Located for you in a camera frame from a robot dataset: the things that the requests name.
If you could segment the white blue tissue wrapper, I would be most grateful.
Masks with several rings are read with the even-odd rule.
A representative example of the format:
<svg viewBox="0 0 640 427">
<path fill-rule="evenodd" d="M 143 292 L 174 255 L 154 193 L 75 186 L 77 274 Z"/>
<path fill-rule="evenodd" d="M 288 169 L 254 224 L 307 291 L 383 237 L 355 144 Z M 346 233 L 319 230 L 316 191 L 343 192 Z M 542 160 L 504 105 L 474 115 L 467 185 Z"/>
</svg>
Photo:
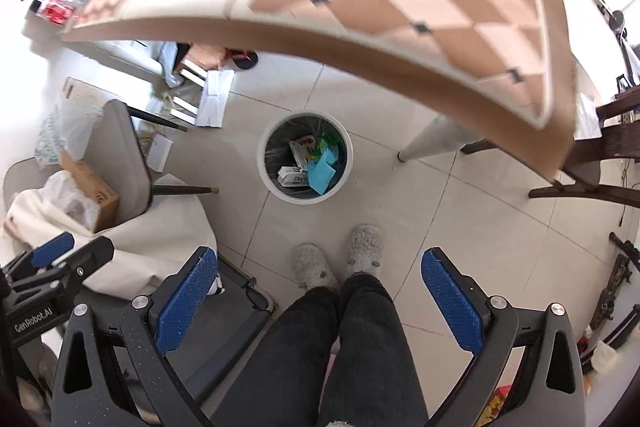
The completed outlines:
<svg viewBox="0 0 640 427">
<path fill-rule="evenodd" d="M 335 176 L 333 165 L 337 162 L 338 150 L 329 147 L 322 150 L 321 155 L 307 161 L 307 180 L 309 186 L 319 195 L 328 191 L 329 185 Z"/>
</svg>

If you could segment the white round trash bin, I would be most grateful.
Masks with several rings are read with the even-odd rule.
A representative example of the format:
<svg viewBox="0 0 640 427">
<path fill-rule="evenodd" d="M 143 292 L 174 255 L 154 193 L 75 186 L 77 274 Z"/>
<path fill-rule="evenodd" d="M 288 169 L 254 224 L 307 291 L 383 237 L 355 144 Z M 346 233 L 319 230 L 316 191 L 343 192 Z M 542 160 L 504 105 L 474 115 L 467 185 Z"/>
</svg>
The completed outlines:
<svg viewBox="0 0 640 427">
<path fill-rule="evenodd" d="M 307 161 L 321 155 L 322 150 L 336 147 L 335 176 L 328 191 L 317 194 L 308 187 L 282 187 L 277 181 L 283 166 L 307 171 Z M 334 117 L 303 110 L 275 122 L 264 132 L 257 152 L 257 168 L 265 187 L 283 200 L 295 205 L 312 205 L 334 196 L 346 184 L 354 167 L 354 148 L 346 128 Z"/>
</svg>

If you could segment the cream white blanket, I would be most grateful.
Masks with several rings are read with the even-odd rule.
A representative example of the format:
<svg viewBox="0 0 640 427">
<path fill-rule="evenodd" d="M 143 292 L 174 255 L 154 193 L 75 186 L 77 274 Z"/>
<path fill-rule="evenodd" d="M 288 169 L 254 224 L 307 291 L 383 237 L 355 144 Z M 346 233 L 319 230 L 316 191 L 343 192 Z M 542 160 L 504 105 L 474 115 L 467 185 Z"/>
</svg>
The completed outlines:
<svg viewBox="0 0 640 427">
<path fill-rule="evenodd" d="M 63 232 L 74 236 L 77 248 L 98 237 L 58 207 L 51 195 L 46 186 L 17 193 L 6 212 L 6 231 L 30 247 Z M 203 205 L 195 196 L 156 196 L 145 213 L 101 234 L 111 239 L 114 256 L 84 285 L 95 293 L 125 300 L 151 294 L 198 247 L 218 249 Z"/>
</svg>

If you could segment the brown cardboard box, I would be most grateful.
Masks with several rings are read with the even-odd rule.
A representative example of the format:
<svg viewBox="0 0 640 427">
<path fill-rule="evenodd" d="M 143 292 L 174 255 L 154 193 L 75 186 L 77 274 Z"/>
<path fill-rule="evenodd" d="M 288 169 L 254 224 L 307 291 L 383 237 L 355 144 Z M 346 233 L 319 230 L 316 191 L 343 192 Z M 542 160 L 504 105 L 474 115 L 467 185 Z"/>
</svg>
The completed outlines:
<svg viewBox="0 0 640 427">
<path fill-rule="evenodd" d="M 66 150 L 61 153 L 61 166 L 70 173 L 82 194 L 98 205 L 98 215 L 90 230 L 101 232 L 111 228 L 119 206 L 116 192 L 83 161 L 73 160 Z"/>
</svg>

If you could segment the person's right black trouser leg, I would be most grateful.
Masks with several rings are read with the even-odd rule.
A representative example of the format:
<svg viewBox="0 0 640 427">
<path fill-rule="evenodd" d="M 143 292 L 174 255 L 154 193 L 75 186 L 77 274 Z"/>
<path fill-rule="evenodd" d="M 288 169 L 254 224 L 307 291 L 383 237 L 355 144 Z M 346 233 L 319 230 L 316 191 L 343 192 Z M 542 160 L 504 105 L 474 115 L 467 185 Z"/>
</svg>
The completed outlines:
<svg viewBox="0 0 640 427">
<path fill-rule="evenodd" d="M 321 426 L 423 426 L 428 414 L 393 299 L 367 273 L 340 297 L 340 343 L 320 405 Z"/>
</svg>

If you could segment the person's black trouser leg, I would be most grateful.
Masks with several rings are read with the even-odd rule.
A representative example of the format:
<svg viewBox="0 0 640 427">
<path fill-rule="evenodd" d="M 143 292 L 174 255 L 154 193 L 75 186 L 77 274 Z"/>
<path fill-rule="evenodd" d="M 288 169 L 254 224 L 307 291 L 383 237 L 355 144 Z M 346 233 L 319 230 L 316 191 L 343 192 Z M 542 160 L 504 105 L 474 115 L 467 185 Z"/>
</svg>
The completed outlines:
<svg viewBox="0 0 640 427">
<path fill-rule="evenodd" d="M 216 426 L 314 426 L 331 348 L 337 291 L 316 287 L 292 303 L 265 336 L 213 415 Z"/>
<path fill-rule="evenodd" d="M 320 405 L 321 426 L 423 426 L 428 414 L 393 299 L 367 273 L 340 297 L 340 343 Z"/>
</svg>

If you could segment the right grey fuzzy slipper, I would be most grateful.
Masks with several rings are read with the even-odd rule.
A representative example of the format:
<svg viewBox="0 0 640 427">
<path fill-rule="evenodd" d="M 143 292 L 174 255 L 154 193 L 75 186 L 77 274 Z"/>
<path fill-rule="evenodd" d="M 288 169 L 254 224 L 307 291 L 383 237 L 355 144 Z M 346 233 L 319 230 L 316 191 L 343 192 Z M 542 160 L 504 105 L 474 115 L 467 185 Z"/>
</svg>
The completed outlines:
<svg viewBox="0 0 640 427">
<path fill-rule="evenodd" d="M 377 277 L 383 258 L 383 233 L 375 225 L 357 225 L 350 234 L 345 277 Z"/>
</svg>

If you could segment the grey fuzzy slipper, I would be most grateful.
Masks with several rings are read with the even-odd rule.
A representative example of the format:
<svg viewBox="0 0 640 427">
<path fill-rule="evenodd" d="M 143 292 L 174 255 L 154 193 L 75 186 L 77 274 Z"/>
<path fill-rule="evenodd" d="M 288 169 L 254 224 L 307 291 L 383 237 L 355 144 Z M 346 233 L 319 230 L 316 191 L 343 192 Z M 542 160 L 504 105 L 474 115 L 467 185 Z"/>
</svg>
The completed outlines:
<svg viewBox="0 0 640 427">
<path fill-rule="evenodd" d="M 350 234 L 345 277 L 377 277 L 383 258 L 383 233 L 375 225 L 357 225 Z"/>
<path fill-rule="evenodd" d="M 326 254 L 318 246 L 307 243 L 292 252 L 292 269 L 298 286 L 304 291 L 324 287 L 337 291 L 340 282 L 334 275 Z"/>
</svg>

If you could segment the left grey fuzzy slipper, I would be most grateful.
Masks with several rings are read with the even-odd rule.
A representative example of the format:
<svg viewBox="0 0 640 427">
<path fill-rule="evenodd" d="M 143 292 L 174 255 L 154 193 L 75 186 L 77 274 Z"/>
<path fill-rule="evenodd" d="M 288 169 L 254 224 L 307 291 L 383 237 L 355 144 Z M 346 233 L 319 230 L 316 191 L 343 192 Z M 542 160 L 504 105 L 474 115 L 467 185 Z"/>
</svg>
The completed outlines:
<svg viewBox="0 0 640 427">
<path fill-rule="evenodd" d="M 292 269 L 298 286 L 304 291 L 324 287 L 337 291 L 340 282 L 334 275 L 326 254 L 318 246 L 307 243 L 292 252 Z"/>
</svg>

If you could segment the grey chair with black legs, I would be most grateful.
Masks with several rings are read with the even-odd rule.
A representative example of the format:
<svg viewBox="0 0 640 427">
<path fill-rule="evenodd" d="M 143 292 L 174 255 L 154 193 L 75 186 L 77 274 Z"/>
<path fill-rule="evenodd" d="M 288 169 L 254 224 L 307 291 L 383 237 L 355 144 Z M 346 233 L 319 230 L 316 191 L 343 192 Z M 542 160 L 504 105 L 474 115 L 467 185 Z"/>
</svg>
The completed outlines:
<svg viewBox="0 0 640 427">
<path fill-rule="evenodd" d="M 62 150 L 66 150 L 73 160 L 87 164 L 119 196 L 113 227 L 145 213 L 156 196 L 218 192 L 216 187 L 209 186 L 154 183 L 134 131 L 131 121 L 134 117 L 172 129 L 179 127 L 178 124 L 140 112 L 121 101 L 108 101 L 102 108 L 99 121 L 85 125 L 89 138 L 82 139 L 78 145 L 63 145 L 55 165 L 43 167 L 38 164 L 37 159 L 30 158 L 10 167 L 4 179 L 4 194 L 15 197 L 24 190 L 49 187 L 52 191 L 50 199 L 90 230 L 98 215 L 98 205 L 82 194 L 70 173 L 61 166 Z"/>
</svg>

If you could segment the person's left black trouser leg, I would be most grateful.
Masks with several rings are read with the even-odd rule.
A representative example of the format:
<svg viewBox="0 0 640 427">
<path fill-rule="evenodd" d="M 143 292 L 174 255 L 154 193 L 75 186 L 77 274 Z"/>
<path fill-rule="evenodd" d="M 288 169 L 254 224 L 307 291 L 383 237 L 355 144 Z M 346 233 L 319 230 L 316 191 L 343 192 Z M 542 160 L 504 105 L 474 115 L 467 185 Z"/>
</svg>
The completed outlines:
<svg viewBox="0 0 640 427">
<path fill-rule="evenodd" d="M 337 291 L 316 287 L 292 303 L 265 336 L 213 415 L 216 426 L 314 426 L 331 348 Z"/>
</svg>

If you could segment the small white flat box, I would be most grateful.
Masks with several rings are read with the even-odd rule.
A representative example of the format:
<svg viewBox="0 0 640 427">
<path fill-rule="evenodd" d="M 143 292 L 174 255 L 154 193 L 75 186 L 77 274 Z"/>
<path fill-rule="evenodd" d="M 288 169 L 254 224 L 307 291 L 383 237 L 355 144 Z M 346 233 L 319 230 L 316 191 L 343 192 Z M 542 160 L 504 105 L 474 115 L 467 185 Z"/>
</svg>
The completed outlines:
<svg viewBox="0 0 640 427">
<path fill-rule="evenodd" d="M 153 136 L 148 153 L 146 154 L 146 165 L 154 172 L 164 171 L 171 147 L 174 142 L 161 134 Z"/>
</svg>

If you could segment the white tissue box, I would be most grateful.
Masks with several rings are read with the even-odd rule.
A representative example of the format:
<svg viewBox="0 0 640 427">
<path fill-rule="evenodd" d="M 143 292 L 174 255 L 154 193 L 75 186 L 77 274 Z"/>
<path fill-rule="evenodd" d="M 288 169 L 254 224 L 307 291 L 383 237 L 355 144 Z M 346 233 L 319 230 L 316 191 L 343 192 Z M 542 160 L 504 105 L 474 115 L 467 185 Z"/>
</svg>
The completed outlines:
<svg viewBox="0 0 640 427">
<path fill-rule="evenodd" d="M 308 172 L 304 169 L 292 166 L 283 166 L 279 169 L 277 181 L 282 187 L 308 187 Z"/>
</svg>

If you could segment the grey conical table leg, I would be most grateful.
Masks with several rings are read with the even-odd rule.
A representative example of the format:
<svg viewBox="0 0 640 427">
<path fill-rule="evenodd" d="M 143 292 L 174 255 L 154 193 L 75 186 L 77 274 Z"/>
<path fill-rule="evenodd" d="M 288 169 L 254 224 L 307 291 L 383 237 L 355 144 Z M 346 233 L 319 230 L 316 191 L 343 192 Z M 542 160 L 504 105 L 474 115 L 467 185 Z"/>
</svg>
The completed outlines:
<svg viewBox="0 0 640 427">
<path fill-rule="evenodd" d="M 397 154 L 401 162 L 448 154 L 482 137 L 444 115 L 436 116 L 408 145 Z"/>
</svg>

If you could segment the white folded cardboard sheet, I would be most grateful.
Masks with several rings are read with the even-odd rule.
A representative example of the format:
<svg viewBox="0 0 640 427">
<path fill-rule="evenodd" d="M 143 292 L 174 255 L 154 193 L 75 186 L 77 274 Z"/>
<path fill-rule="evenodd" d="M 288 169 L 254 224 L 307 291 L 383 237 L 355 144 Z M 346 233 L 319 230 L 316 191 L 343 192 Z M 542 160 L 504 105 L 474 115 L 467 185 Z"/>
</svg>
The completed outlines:
<svg viewBox="0 0 640 427">
<path fill-rule="evenodd" d="M 232 69 L 210 70 L 202 91 L 195 126 L 221 128 L 224 123 L 230 88 L 235 77 Z"/>
</svg>

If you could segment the black red flip-flop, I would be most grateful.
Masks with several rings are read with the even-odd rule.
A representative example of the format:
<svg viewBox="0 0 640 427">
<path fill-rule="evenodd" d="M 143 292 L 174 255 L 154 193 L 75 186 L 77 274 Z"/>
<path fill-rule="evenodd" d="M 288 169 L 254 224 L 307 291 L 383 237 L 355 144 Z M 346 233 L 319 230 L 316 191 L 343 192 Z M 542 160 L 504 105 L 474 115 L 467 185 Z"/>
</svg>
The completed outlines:
<svg viewBox="0 0 640 427">
<path fill-rule="evenodd" d="M 257 53 L 252 50 L 228 49 L 227 56 L 234 67 L 239 70 L 252 69 L 258 64 L 259 61 Z"/>
</svg>

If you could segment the red package on table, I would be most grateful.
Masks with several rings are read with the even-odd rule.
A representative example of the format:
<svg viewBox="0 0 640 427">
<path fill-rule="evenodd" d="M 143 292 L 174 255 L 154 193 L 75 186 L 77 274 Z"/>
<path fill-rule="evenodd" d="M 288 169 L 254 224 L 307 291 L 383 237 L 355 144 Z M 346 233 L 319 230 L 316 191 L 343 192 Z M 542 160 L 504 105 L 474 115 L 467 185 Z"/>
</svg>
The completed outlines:
<svg viewBox="0 0 640 427">
<path fill-rule="evenodd" d="M 73 17 L 75 8 L 65 0 L 32 0 L 29 12 L 52 25 L 64 27 Z"/>
</svg>

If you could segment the dark wooden chair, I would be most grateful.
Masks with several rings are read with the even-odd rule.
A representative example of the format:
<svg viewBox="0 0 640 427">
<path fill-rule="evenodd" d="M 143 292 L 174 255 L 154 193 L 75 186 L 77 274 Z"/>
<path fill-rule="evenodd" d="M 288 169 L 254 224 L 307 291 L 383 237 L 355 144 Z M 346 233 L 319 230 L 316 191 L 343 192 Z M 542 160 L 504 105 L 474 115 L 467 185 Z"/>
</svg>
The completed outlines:
<svg viewBox="0 0 640 427">
<path fill-rule="evenodd" d="M 588 198 L 639 207 L 639 191 L 631 187 L 602 184 L 600 164 L 604 160 L 632 159 L 639 161 L 639 121 L 603 126 L 610 118 L 631 113 L 639 107 L 639 88 L 634 87 L 616 95 L 613 102 L 596 109 L 601 136 L 575 140 L 561 171 L 574 180 L 562 184 L 553 180 L 550 186 L 533 188 L 530 199 L 536 198 Z"/>
</svg>

